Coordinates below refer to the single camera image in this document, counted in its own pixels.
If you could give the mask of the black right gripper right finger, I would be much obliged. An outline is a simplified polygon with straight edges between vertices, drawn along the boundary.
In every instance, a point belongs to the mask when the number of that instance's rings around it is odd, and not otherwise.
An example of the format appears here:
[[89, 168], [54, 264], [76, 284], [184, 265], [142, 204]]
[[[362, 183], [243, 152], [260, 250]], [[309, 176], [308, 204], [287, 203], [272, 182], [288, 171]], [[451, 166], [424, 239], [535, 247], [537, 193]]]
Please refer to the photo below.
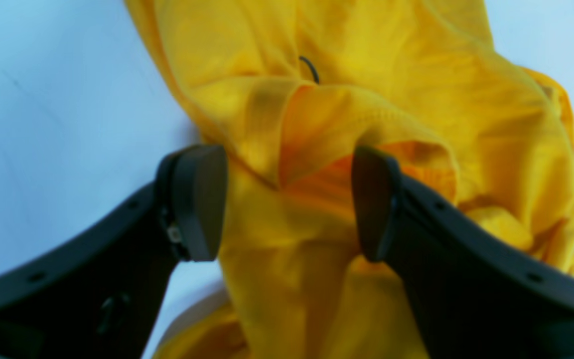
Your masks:
[[574, 278], [494, 238], [396, 159], [360, 146], [351, 191], [364, 257], [403, 282], [433, 359], [574, 359]]

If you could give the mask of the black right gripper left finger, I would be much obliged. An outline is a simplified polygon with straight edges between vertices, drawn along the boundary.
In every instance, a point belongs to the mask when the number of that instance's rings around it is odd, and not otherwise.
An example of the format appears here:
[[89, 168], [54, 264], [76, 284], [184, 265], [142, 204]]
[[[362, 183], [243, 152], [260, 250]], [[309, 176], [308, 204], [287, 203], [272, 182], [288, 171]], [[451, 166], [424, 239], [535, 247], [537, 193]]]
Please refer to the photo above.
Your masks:
[[0, 275], [0, 357], [139, 359], [178, 263], [212, 262], [228, 156], [196, 145], [63, 245]]

